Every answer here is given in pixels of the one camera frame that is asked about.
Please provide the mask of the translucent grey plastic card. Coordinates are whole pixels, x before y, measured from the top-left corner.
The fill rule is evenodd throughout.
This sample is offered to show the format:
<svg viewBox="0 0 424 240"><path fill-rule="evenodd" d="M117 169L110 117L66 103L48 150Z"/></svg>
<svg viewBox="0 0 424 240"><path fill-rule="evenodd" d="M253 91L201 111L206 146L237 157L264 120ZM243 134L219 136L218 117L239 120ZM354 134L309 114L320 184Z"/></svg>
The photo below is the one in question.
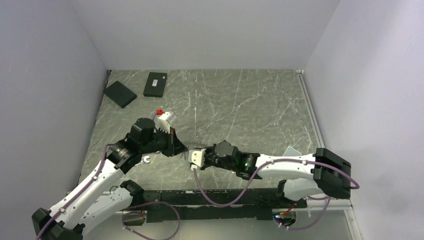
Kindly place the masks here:
<svg viewBox="0 0 424 240"><path fill-rule="evenodd" d="M288 146L283 154L284 157L300 157L301 155L302 155L301 152L299 152L298 150L294 149L291 146Z"/></svg>

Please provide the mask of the small chrome combination wrench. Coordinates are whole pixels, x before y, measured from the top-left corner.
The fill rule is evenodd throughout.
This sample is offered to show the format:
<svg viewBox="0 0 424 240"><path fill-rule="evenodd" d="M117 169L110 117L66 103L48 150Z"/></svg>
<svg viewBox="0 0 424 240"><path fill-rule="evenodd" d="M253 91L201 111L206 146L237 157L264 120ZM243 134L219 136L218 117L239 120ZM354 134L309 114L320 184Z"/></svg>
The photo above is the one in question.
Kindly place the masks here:
<svg viewBox="0 0 424 240"><path fill-rule="evenodd" d="M139 166L139 165L143 165L143 164L149 164L151 162L150 158L151 157L149 155L143 156L142 159L140 160L140 162L135 164L135 166Z"/></svg>

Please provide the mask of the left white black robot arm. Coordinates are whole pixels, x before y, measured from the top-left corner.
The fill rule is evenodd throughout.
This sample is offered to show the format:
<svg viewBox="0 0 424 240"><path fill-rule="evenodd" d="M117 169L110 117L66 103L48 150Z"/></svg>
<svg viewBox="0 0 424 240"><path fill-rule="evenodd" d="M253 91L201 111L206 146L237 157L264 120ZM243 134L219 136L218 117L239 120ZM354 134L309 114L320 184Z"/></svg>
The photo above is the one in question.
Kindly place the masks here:
<svg viewBox="0 0 424 240"><path fill-rule="evenodd" d="M93 171L68 195L49 209L39 208L31 219L38 240L81 240L115 212L139 209L144 190L127 180L110 195L104 192L141 162L144 155L173 157L188 148L167 120L139 118L124 139L107 144Z"/></svg>

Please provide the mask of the black flat box with label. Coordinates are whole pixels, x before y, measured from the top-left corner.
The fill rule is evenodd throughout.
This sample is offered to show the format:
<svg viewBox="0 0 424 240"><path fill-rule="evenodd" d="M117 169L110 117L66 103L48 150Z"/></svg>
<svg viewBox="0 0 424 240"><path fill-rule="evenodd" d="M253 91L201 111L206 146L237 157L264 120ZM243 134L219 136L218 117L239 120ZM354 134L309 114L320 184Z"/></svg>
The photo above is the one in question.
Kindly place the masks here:
<svg viewBox="0 0 424 240"><path fill-rule="evenodd" d="M165 91L167 78L167 73L149 72L143 90L143 96L162 98Z"/></svg>

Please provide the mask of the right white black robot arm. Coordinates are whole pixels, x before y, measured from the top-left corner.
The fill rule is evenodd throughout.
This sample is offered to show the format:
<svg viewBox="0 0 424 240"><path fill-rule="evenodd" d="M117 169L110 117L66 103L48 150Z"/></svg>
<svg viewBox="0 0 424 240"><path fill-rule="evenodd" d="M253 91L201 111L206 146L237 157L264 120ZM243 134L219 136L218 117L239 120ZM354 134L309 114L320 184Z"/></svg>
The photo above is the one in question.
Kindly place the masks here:
<svg viewBox="0 0 424 240"><path fill-rule="evenodd" d="M296 156L271 156L243 152L227 141L208 146L196 153L205 170L216 167L234 172L251 183L254 179L281 178L282 190L275 194L276 203L289 207L304 197L325 194L331 198L349 199L358 184L351 177L352 165L327 148Z"/></svg>

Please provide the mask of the black perforated box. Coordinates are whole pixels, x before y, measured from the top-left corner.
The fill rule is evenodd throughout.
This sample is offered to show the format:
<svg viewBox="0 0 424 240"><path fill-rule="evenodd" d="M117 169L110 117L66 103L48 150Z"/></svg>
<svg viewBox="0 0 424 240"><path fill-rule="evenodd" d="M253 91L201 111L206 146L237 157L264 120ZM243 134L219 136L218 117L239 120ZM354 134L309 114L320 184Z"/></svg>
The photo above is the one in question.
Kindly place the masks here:
<svg viewBox="0 0 424 240"><path fill-rule="evenodd" d="M115 81L106 87L103 93L122 109L137 98L133 91L119 81Z"/></svg>

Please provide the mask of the aluminium frame rail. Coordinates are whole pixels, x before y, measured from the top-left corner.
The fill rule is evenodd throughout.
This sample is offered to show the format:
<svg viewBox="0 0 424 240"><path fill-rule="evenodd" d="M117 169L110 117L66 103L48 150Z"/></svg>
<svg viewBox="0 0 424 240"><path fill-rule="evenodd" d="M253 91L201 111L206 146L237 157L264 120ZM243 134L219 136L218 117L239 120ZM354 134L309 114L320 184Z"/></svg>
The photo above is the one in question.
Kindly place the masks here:
<svg viewBox="0 0 424 240"><path fill-rule="evenodd" d="M306 102L306 105L307 105L307 111L308 111L308 114L309 114L309 118L311 120L311 124L312 124L312 128L313 128L313 131L314 131L314 134L315 134L317 144L320 148L325 148L326 147L325 142L324 142L323 136L321 134L321 130L320 130L320 127L319 127L319 124L318 124L318 121L317 121L317 118L316 118L316 115L315 115L315 112L314 112L314 108L313 108L313 105L312 105L312 102L311 102L311 99L310 99L310 96L309 96L309 93L308 93L308 89L307 89L307 86L306 86L306 83L305 83L305 80L304 80L304 76L303 76L304 72L303 72L302 69L297 69L295 72L296 72L296 76L298 78L298 82L300 84L300 87L301 87L301 90L303 92L303 96L304 96L304 99L305 99L305 102Z"/></svg>

